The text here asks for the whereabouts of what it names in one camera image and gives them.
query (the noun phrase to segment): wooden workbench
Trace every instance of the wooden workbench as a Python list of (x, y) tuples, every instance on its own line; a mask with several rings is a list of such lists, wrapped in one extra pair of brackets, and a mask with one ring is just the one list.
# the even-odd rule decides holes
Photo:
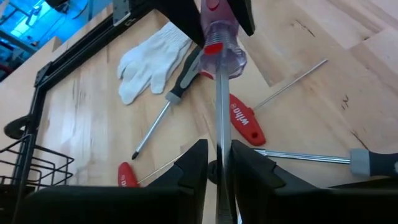
[[(252, 0), (252, 9), (256, 33), (239, 35), (248, 65), (230, 84), (231, 93), (248, 106), (258, 105), (321, 59), (330, 59), (256, 111), (266, 148), (331, 156), (348, 156), (354, 147), (398, 152), (398, 1)], [(108, 7), (69, 44), (110, 13)], [(116, 185), (117, 168), (124, 161), (145, 184), (196, 139), (208, 138), (214, 146), (215, 83), (200, 78), (170, 110), (139, 158), (130, 160), (165, 99), (147, 90), (124, 106), (116, 68), (127, 49), (166, 21), (151, 12), (49, 91), (38, 144), (76, 159), (71, 184)], [(232, 136), (245, 142), (234, 129)], [(276, 161), (319, 187), (366, 180), (353, 177), (345, 165)]]

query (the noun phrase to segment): metal screwdriver shaft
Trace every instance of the metal screwdriver shaft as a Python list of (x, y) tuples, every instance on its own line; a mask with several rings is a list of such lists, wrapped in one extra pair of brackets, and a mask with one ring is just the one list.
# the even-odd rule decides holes
[(296, 78), (294, 81), (292, 81), (291, 83), (289, 83), (288, 85), (286, 85), (285, 87), (281, 88), (280, 90), (278, 90), (276, 93), (272, 94), (272, 96), (268, 97), (266, 100), (264, 100), (263, 102), (261, 102), (260, 104), (258, 104), (255, 108), (253, 108), (253, 111), (255, 111), (256, 109), (260, 108), (262, 105), (268, 103), (270, 100), (272, 100), (273, 98), (275, 98), (277, 95), (279, 95), (280, 93), (282, 93), (283, 91), (287, 90), (289, 87), (291, 87), (292, 85), (294, 85), (294, 83), (297, 83), (300, 79), (306, 77), (307, 75), (311, 74), (313, 71), (315, 71), (317, 68), (319, 68), (321, 65), (323, 65), (324, 63), (326, 63), (328, 61), (328, 59), (324, 59), (322, 60), (320, 63), (318, 63), (316, 66), (314, 66), (313, 68), (311, 68), (311, 70), (307, 71), (306, 73), (304, 73), (303, 75), (301, 75), (300, 77)]
[(158, 115), (158, 117), (156, 118), (155, 122), (153, 123), (153, 125), (150, 127), (148, 133), (145, 135), (144, 139), (141, 141), (141, 143), (139, 144), (139, 146), (137, 147), (135, 153), (132, 155), (132, 159), (135, 159), (139, 152), (141, 151), (141, 149), (145, 146), (145, 143), (148, 141), (149, 137), (152, 135), (152, 133), (155, 131), (157, 125), (160, 123), (160, 121), (162, 120), (162, 118), (164, 117), (164, 115), (166, 114), (166, 112), (169, 110), (171, 106), (171, 102), (167, 102), (166, 105), (163, 107), (162, 111), (160, 112), (160, 114)]
[(349, 164), (348, 158), (338, 157), (338, 156), (323, 156), (323, 155), (295, 153), (295, 152), (278, 152), (278, 151), (270, 151), (267, 149), (255, 149), (255, 151), (262, 154), (263, 156), (269, 156), (269, 157), (298, 159), (298, 160), (315, 161), (315, 162), (331, 162), (337, 164)]
[(226, 72), (225, 50), (222, 51), (216, 73), (217, 127), (217, 223), (236, 223), (235, 197), (230, 170), (231, 121), (229, 120), (229, 76)]

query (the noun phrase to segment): glove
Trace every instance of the glove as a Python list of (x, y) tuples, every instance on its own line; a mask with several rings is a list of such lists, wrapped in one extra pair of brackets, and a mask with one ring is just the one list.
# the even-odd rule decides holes
[(181, 63), (191, 40), (171, 22), (145, 42), (123, 55), (117, 76), (122, 79), (119, 95), (132, 103), (149, 85), (153, 94), (164, 90), (166, 81)]

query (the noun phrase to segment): gray screwdriver handle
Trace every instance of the gray screwdriver handle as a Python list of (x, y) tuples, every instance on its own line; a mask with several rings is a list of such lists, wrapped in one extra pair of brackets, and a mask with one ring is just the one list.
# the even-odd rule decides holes
[(379, 154), (367, 149), (352, 149), (350, 157), (353, 174), (398, 177), (398, 153)]

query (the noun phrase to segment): screwdriver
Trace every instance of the screwdriver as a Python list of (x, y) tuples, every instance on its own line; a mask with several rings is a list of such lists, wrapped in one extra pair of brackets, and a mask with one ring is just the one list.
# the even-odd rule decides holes
[(331, 162), (349, 164), (351, 173), (366, 177), (386, 176), (398, 177), (398, 153), (379, 154), (367, 149), (351, 149), (349, 158), (336, 156), (321, 156), (294, 152), (277, 152), (266, 149), (254, 149), (263, 156), (298, 159), (316, 162)]
[(181, 102), (182, 95), (185, 90), (189, 88), (192, 84), (192, 81), (198, 76), (198, 64), (200, 56), (203, 54), (201, 47), (196, 46), (195, 49), (190, 53), (187, 57), (184, 67), (180, 76), (177, 78), (174, 87), (166, 94), (165, 98), (167, 100), (166, 105), (163, 107), (162, 111), (156, 118), (153, 125), (150, 127), (148, 133), (145, 135), (144, 139), (141, 141), (140, 145), (138, 145), (136, 151), (132, 155), (131, 159), (134, 160), (137, 158), (139, 152), (145, 146), (145, 143), (148, 141), (152, 133), (155, 131), (157, 125), (160, 123), (167, 110), (171, 105), (177, 105)]
[(300, 77), (296, 78), (293, 82), (289, 83), (276, 93), (274, 93), (272, 96), (268, 97), (266, 100), (261, 102), (259, 105), (257, 105), (255, 108), (251, 109), (247, 107), (239, 98), (236, 96), (229, 94), (229, 113), (231, 117), (231, 122), (232, 125), (239, 131), (239, 133), (253, 146), (261, 146), (266, 143), (266, 137), (264, 136), (264, 133), (262, 132), (262, 129), (256, 120), (256, 117), (254, 116), (254, 111), (258, 108), (260, 108), (262, 105), (266, 104), (268, 101), (272, 100), (279, 94), (281, 94), (283, 91), (288, 89), (290, 86), (292, 86), (294, 83), (297, 83), (299, 80), (307, 76), (308, 74), (311, 74), (314, 70), (316, 70), (318, 67), (326, 63), (328, 59), (322, 60), (320, 63), (318, 63), (316, 66), (311, 68), (311, 70), (307, 71)]

